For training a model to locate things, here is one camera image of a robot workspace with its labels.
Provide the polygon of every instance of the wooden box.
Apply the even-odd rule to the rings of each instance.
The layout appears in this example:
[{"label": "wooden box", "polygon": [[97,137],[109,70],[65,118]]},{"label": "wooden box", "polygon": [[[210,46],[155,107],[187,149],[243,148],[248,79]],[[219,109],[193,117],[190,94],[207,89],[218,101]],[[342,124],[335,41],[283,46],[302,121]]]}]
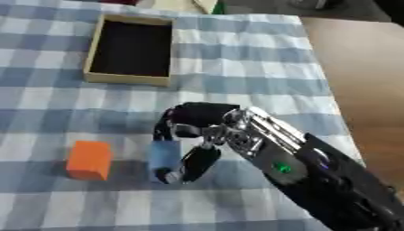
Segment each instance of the wooden box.
[{"label": "wooden box", "polygon": [[167,87],[171,43],[171,20],[101,15],[84,67],[85,80]]}]

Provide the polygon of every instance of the wooden table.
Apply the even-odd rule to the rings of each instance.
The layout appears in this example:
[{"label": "wooden table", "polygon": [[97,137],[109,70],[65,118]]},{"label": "wooden table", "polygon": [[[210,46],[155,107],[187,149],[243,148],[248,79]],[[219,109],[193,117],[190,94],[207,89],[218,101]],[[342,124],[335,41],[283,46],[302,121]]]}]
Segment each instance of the wooden table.
[{"label": "wooden table", "polygon": [[404,28],[302,21],[366,164],[404,191]]}]

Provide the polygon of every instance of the orange block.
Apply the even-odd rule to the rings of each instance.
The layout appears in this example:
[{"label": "orange block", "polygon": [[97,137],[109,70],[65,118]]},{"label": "orange block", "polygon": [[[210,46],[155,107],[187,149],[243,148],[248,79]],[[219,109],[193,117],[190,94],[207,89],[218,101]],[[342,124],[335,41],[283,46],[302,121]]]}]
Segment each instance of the orange block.
[{"label": "orange block", "polygon": [[72,178],[79,180],[106,180],[111,158],[108,143],[76,141],[66,169]]}]

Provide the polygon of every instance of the green light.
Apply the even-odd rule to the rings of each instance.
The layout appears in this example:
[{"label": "green light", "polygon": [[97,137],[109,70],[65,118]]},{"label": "green light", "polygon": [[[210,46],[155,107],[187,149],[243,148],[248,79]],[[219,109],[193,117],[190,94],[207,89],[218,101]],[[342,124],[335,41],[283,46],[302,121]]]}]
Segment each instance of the green light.
[{"label": "green light", "polygon": [[290,173],[292,171],[290,166],[288,166],[287,164],[285,164],[283,162],[275,162],[275,163],[273,163],[272,168],[274,168],[275,170],[277,170],[277,171],[279,171],[281,173]]}]

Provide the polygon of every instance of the light blue block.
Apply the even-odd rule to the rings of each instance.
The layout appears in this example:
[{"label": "light blue block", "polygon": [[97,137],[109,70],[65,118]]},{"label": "light blue block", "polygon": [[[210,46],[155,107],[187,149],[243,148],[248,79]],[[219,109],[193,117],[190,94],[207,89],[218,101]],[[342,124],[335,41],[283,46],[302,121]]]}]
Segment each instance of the light blue block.
[{"label": "light blue block", "polygon": [[181,160],[179,141],[153,141],[147,153],[149,180],[161,183],[154,175],[159,168],[176,169]]}]

